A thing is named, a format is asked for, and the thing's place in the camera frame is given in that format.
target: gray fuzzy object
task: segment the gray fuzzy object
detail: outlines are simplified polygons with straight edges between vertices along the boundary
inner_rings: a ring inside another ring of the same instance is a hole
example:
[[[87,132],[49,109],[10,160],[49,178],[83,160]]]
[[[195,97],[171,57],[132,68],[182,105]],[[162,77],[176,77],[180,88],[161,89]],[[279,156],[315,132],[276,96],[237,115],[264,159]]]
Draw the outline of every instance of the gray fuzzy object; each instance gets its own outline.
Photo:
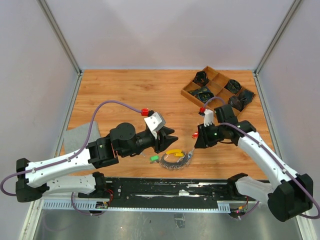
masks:
[[[88,135],[89,125],[90,123],[86,123],[74,129],[65,131],[63,136],[65,154],[69,154],[82,147]],[[98,123],[94,121],[88,143],[94,142],[98,138],[101,138]]]

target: white backdrop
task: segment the white backdrop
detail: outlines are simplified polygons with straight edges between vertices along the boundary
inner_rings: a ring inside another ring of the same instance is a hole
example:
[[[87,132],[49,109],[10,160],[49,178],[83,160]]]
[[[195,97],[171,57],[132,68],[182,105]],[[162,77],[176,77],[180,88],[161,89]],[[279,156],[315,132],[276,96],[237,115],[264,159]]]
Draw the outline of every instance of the white backdrop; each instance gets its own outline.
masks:
[[[254,69],[293,0],[47,0],[83,69]]]
[[[282,157],[320,201],[320,2],[303,1],[259,78]],[[320,238],[320,221],[313,220]]]
[[[36,0],[0,1],[0,180],[16,160],[51,158],[76,73]],[[4,188],[15,192],[17,178]],[[0,239],[17,240],[29,203],[0,193]]]

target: wooden tray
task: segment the wooden tray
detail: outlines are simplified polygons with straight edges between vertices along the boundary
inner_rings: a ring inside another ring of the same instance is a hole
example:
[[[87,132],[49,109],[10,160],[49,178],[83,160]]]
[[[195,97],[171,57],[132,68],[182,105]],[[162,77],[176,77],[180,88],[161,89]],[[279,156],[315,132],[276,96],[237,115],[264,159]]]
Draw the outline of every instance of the wooden tray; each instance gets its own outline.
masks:
[[[232,92],[230,92],[229,90],[225,89],[225,86],[227,85],[228,81],[231,79],[229,77],[227,77],[226,75],[223,75],[222,73],[218,72],[217,70],[213,69],[210,66],[206,66],[202,71],[205,71],[207,78],[209,79],[208,84],[206,85],[206,87],[208,87],[210,89],[210,91],[214,94],[215,97],[220,97],[222,98],[226,103],[228,103],[229,98],[232,96],[238,96],[243,90],[248,90],[247,88],[241,87],[240,91],[237,94],[233,94]],[[190,82],[181,90],[181,94],[182,96],[184,96],[185,98],[187,98],[188,100],[190,100],[191,102],[193,102],[194,104],[196,104],[198,107],[203,107],[204,103],[201,102],[199,99],[197,99],[195,96],[192,96],[190,93],[188,93],[188,91],[191,90],[196,90],[201,88],[199,85],[197,85],[196,83],[193,82],[194,77],[190,80]],[[222,102],[218,99],[215,99],[213,101],[211,101],[208,105],[207,108],[210,110],[214,110],[217,107],[220,107],[222,105]],[[248,107],[249,104],[247,104],[242,111],[239,111],[235,108],[233,109],[234,114],[238,117],[240,116]]]

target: wooden tabletop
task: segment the wooden tabletop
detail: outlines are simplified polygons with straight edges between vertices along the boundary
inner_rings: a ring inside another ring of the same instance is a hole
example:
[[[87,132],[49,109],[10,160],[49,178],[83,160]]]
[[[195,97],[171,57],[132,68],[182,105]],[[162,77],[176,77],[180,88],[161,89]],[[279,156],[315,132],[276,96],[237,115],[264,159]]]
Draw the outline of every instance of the wooden tabletop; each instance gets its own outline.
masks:
[[[106,100],[118,100],[137,109],[149,108],[159,112],[166,126],[175,130],[179,140],[169,149],[190,151],[195,139],[199,107],[181,95],[181,89],[195,76],[196,70],[86,70],[68,125],[68,129],[88,123],[96,107]],[[257,93],[251,71],[223,70],[224,75],[239,81],[244,87]],[[129,122],[136,132],[145,130],[143,117],[121,105],[108,103],[96,115],[95,120],[101,136],[118,124]],[[264,141],[272,146],[259,96],[246,108],[239,121],[248,120],[256,127]],[[227,179],[238,173],[247,173],[255,179],[266,179],[254,161],[240,148],[232,144],[217,144],[207,149],[195,149],[191,163],[180,170],[167,170],[158,163],[150,164],[153,150],[147,149],[135,157],[119,157],[119,164],[98,169],[106,177],[155,177],[155,178],[201,178]],[[93,171],[78,172],[88,175]]]

